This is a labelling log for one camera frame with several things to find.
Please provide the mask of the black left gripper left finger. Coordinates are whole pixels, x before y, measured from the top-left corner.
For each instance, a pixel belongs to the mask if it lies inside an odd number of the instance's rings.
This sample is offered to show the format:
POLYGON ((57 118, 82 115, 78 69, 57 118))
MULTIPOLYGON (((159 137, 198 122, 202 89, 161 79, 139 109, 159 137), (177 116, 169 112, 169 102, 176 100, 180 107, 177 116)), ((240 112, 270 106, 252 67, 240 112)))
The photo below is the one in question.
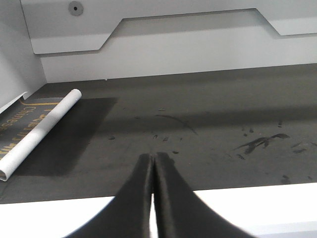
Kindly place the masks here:
POLYGON ((114 199, 69 238, 148 238, 154 160, 142 154, 114 199))

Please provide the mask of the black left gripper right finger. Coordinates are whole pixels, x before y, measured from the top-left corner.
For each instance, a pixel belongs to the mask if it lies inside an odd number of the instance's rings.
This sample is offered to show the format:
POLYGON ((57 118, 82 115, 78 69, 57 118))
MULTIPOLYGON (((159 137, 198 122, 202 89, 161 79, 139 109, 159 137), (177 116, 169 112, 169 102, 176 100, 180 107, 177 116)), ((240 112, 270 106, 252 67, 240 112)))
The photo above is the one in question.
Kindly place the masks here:
POLYGON ((154 157, 154 203, 160 238, 249 238, 189 187, 167 153, 154 157))

